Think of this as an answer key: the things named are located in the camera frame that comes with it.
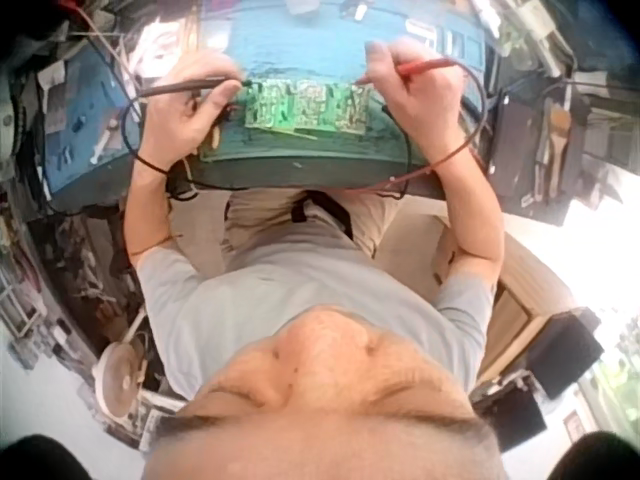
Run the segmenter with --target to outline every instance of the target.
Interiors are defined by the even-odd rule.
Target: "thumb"
[[[227,80],[211,90],[191,120],[193,128],[202,130],[206,134],[218,115],[240,90],[242,90],[242,84],[237,80]]]
[[[367,76],[376,89],[389,102],[405,92],[404,82],[393,61],[389,48],[380,42],[367,42]]]

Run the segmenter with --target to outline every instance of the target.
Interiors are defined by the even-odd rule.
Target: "khaki pants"
[[[375,194],[332,192],[329,195],[351,215],[354,243],[373,258],[402,202]],[[291,223],[293,205],[303,197],[304,190],[298,189],[234,192],[229,199],[223,255],[228,259],[261,233]],[[333,217],[315,205],[306,205],[305,213],[309,219],[340,229]]]

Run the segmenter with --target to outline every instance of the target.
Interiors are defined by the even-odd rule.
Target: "wooden cabinet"
[[[446,226],[433,258],[441,281],[449,273],[457,245]],[[497,378],[517,359],[555,315],[582,309],[571,290],[533,253],[507,234],[505,262],[500,274],[493,316],[487,332],[485,357],[478,384]]]

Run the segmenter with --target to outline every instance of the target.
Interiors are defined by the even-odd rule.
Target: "black belt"
[[[304,204],[311,201],[314,205],[317,205],[331,215],[342,226],[343,232],[347,237],[349,237],[349,240],[353,241],[351,215],[346,208],[324,192],[307,190],[304,193],[304,197],[293,204],[293,209],[291,210],[291,220],[293,223],[307,222],[307,215],[304,212]]]

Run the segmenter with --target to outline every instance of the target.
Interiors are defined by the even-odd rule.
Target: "nose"
[[[277,341],[288,380],[287,405],[348,408],[359,403],[358,384],[371,367],[372,327],[334,310],[314,309],[293,322]]]

